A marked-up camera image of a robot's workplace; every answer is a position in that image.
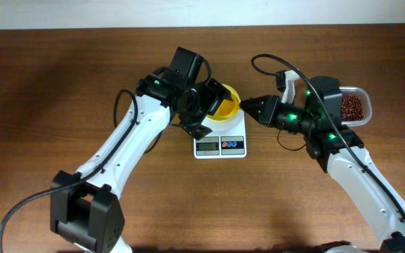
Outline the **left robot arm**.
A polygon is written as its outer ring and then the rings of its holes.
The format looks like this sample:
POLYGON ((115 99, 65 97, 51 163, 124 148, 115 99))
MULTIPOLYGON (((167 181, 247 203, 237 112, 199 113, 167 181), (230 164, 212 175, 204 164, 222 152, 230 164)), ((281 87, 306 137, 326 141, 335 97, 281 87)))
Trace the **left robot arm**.
POLYGON ((211 128, 203 125, 229 90, 211 77, 198 82, 201 55, 179 47, 167 67, 139 80, 132 104, 108 140, 74 174, 60 171, 51 186, 50 229, 86 252, 131 252, 122 238, 120 205, 124 185, 148 146, 178 117, 176 127, 195 140, 211 128))

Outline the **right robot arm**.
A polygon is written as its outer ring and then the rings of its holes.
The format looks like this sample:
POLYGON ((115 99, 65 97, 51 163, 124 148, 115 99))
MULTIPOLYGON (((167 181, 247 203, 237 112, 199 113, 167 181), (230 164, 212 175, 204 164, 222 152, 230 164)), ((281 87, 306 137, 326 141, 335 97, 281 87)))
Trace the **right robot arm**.
POLYGON ((352 199, 380 252, 405 252, 405 201, 379 172, 364 142, 343 124, 339 80, 309 81, 314 90, 304 107, 266 95, 243 100, 240 108, 266 127, 302 134, 307 153, 352 199))

